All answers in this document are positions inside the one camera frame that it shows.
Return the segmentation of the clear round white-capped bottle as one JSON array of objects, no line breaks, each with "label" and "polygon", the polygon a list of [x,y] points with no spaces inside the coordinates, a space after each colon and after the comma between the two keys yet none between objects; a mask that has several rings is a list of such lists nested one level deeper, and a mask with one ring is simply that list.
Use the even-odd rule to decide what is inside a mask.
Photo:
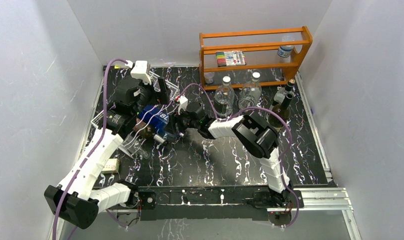
[{"label": "clear round white-capped bottle", "polygon": [[234,98],[235,92],[231,87],[231,78],[224,76],[222,85],[215,90],[214,94],[214,108],[220,118],[226,119],[232,114]]}]

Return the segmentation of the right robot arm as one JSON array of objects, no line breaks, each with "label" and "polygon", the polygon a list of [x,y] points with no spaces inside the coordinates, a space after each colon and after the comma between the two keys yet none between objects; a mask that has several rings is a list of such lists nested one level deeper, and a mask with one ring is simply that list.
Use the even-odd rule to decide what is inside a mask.
[{"label": "right robot arm", "polygon": [[279,152],[279,134],[263,117],[252,111],[234,118],[215,119],[207,115],[199,103],[190,103],[170,115],[167,132],[178,135],[196,129],[206,139],[236,137],[245,149],[257,158],[267,177],[270,197],[261,200],[264,206],[285,207],[297,200],[287,177]]}]

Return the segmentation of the grey bottle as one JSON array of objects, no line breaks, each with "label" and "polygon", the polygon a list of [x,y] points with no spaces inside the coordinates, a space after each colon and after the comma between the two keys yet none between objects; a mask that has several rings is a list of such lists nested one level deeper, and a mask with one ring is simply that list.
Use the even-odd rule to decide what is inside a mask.
[{"label": "grey bottle", "polygon": [[274,95],[272,106],[274,107],[275,105],[281,104],[287,94],[292,94],[294,96],[295,94],[293,90],[295,84],[296,81],[294,78],[288,80],[287,84],[284,87],[281,87]]}]

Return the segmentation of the blue square bottle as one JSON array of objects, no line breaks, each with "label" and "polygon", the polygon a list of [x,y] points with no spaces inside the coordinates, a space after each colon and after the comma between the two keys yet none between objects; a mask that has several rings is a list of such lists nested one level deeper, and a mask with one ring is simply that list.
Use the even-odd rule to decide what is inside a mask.
[{"label": "blue square bottle", "polygon": [[176,112],[168,113],[166,109],[154,105],[146,106],[138,115],[140,120],[154,128],[156,134],[164,138],[178,138],[183,135],[178,127]]}]

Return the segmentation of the clear glass bottle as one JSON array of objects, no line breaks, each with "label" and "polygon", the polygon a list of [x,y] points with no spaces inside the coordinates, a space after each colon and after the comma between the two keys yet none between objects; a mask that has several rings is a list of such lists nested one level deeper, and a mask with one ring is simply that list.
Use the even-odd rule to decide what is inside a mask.
[{"label": "clear glass bottle", "polygon": [[144,159],[148,159],[150,157],[149,152],[143,149],[141,141],[136,136],[129,135],[122,143],[122,146],[128,156],[137,154],[142,156]]}]

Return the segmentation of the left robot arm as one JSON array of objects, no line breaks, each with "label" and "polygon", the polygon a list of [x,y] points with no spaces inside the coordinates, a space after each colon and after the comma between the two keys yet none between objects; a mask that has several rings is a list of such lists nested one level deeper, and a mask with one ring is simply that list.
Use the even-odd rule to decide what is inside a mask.
[{"label": "left robot arm", "polygon": [[49,185],[44,192],[54,215],[86,229],[111,207],[139,207],[142,196],[133,183],[119,180],[99,190],[93,186],[117,149],[138,151],[139,143],[133,139],[137,121],[148,113],[158,113],[155,105],[166,106],[178,94],[179,88],[163,77],[127,76],[120,80],[112,103],[95,117],[95,132],[83,155],[57,186]]}]

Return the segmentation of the dark green wine bottle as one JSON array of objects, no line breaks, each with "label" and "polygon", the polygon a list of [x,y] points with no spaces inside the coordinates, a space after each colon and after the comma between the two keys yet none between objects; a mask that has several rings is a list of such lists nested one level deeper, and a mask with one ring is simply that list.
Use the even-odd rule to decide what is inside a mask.
[{"label": "dark green wine bottle", "polygon": [[144,121],[136,124],[133,127],[133,131],[136,132],[138,136],[141,136],[144,139],[153,139],[162,146],[166,146],[169,143],[166,138],[162,137],[157,133],[154,127],[150,126],[148,123],[145,123]]}]

